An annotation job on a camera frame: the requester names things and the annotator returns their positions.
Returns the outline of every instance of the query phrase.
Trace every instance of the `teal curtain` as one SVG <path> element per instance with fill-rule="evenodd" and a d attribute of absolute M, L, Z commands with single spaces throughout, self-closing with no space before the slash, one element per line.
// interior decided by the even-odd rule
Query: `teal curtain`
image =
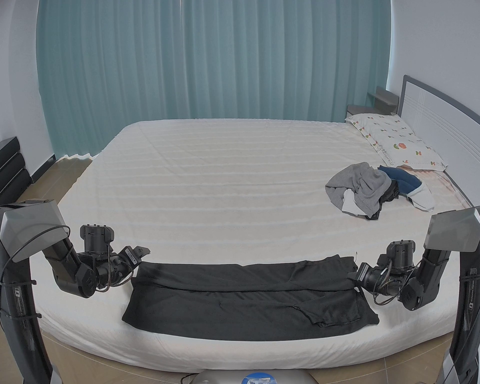
<path fill-rule="evenodd" d="M 390 21 L 390 0 L 40 0 L 55 154 L 141 120 L 342 121 L 386 84 Z"/>

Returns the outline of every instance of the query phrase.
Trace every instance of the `floral pillow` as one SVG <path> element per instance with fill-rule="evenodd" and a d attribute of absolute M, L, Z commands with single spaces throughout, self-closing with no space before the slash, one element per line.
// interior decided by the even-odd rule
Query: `floral pillow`
<path fill-rule="evenodd" d="M 398 115 L 360 113 L 345 119 L 391 167 L 444 171 L 446 163 Z"/>

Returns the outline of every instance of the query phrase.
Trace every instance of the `fitted sheet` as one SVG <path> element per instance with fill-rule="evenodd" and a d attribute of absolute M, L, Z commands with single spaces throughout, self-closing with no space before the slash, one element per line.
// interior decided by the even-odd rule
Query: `fitted sheet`
<path fill-rule="evenodd" d="M 361 161 L 384 165 L 349 123 L 286 120 L 162 120 L 124 128 L 59 204 L 83 250 L 78 228 L 105 224 L 112 246 L 142 245 L 157 263 L 284 263 L 356 256 L 374 265 L 394 240 L 417 243 L 421 259 L 430 216 L 467 207 L 443 173 L 415 172 L 436 200 L 434 212 L 405 198 L 385 203 L 378 221 L 342 213 L 324 185 Z M 131 284 L 82 299 L 62 292 L 43 255 L 31 258 L 41 327 L 84 351 L 157 370 L 325 368 L 375 360 L 454 328 L 458 253 L 437 300 L 415 311 L 397 301 L 349 335 L 246 342 L 149 333 L 122 322 Z M 204 316 L 192 313 L 191 316 Z"/>

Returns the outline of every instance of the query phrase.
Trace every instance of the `gray knit garment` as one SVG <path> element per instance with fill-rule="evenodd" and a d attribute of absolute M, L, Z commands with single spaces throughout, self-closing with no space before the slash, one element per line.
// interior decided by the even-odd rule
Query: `gray knit garment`
<path fill-rule="evenodd" d="M 330 201 L 338 209 L 343 207 L 343 194 L 347 188 L 355 193 L 355 203 L 368 217 L 380 209 L 378 200 L 390 187 L 387 174 L 373 169 L 366 162 L 352 164 L 333 176 L 325 185 Z"/>

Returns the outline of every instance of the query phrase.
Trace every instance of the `round blue logo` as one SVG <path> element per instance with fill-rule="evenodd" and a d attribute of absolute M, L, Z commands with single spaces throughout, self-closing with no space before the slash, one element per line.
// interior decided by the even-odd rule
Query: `round blue logo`
<path fill-rule="evenodd" d="M 263 372 L 250 373 L 241 384 L 277 384 L 272 375 Z"/>

